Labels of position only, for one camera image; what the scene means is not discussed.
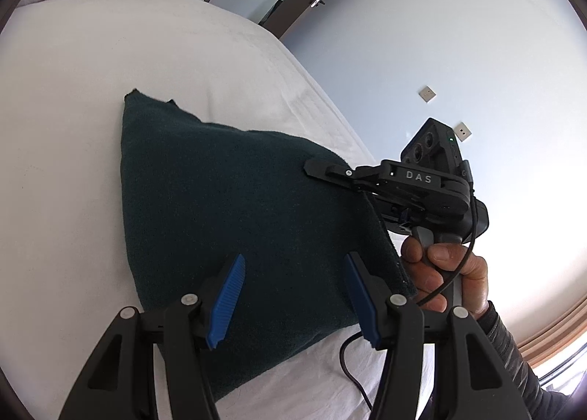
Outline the dark sleeved right forearm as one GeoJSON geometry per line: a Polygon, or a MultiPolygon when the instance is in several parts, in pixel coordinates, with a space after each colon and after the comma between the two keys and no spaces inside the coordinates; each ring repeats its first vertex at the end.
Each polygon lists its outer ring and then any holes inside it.
{"type": "Polygon", "coordinates": [[[478,324],[502,360],[532,420],[586,418],[586,385],[581,384],[571,395],[542,389],[492,302],[478,318],[478,324]]]}

